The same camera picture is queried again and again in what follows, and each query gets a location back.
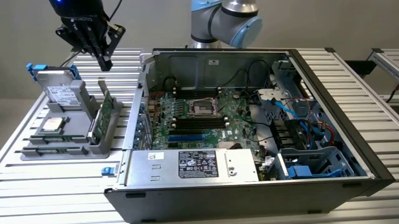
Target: aluminum rail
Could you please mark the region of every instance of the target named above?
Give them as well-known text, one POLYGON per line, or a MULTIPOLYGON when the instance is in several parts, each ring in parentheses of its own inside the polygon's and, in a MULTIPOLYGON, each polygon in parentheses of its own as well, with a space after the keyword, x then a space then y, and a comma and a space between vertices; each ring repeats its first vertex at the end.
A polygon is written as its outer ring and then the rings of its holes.
MULTIPOLYGON (((399 180, 397 118, 385 103, 344 64, 324 49, 297 49, 349 120, 360 131, 389 172, 399 180)), ((122 156, 125 125, 138 73, 138 49, 120 49, 113 54, 113 69, 100 72, 90 57, 74 61, 90 94, 101 96, 96 86, 104 77, 113 96, 124 102, 114 131, 110 156, 104 160, 21 161, 23 139, 34 132, 47 109, 39 96, 9 141, 0 151, 0 223, 1 224, 124 224, 102 190, 114 177, 101 177, 101 168, 114 166, 122 156)), ((192 224, 396 224, 399 223, 399 182, 370 197, 357 197, 328 214, 257 217, 188 222, 192 224)))

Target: green circuit board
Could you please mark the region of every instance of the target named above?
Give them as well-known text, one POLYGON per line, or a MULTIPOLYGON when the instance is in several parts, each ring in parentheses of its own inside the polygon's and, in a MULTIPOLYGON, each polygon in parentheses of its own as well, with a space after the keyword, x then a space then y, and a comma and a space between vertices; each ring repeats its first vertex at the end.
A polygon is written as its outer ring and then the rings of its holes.
POLYGON ((218 146, 222 148, 222 142, 229 142, 229 144, 233 142, 238 143, 242 148, 249 148, 254 153, 258 149, 257 142, 249 141, 246 135, 242 134, 242 129, 245 129, 245 133, 249 133, 254 126, 244 122, 238 117, 237 107, 240 99, 233 99, 232 95, 234 93, 234 90, 224 90, 218 94, 217 99, 213 99, 214 114, 212 115, 192 115, 192 110, 189 110, 192 108, 192 100, 174 99, 168 92, 157 99, 152 98, 149 103, 153 131, 152 150, 217 148, 218 146), (226 116, 229 125, 225 129, 202 129, 202 140, 181 141, 177 142, 177 147, 168 148, 169 130, 173 130, 173 116, 177 118, 213 118, 226 116))

